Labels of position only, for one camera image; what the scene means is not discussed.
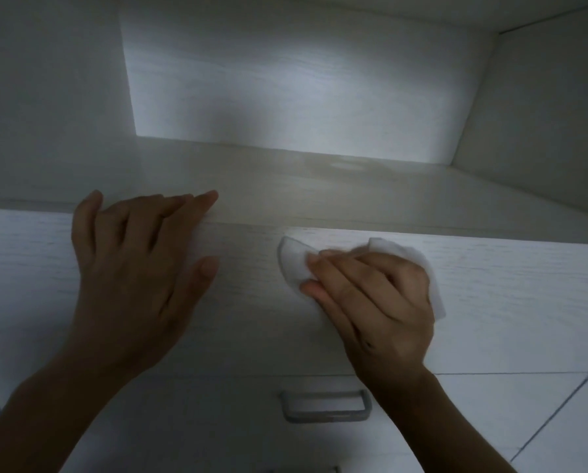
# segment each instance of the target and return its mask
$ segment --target left hand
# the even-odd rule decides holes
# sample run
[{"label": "left hand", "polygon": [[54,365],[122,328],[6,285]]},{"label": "left hand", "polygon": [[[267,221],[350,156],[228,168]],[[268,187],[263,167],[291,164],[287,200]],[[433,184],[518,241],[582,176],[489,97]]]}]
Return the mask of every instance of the left hand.
[{"label": "left hand", "polygon": [[103,196],[94,191],[77,206],[72,240],[79,298],[53,363],[123,383],[156,365],[184,333],[217,273],[214,257],[182,272],[191,232],[217,199],[216,191],[155,195],[100,212]]}]

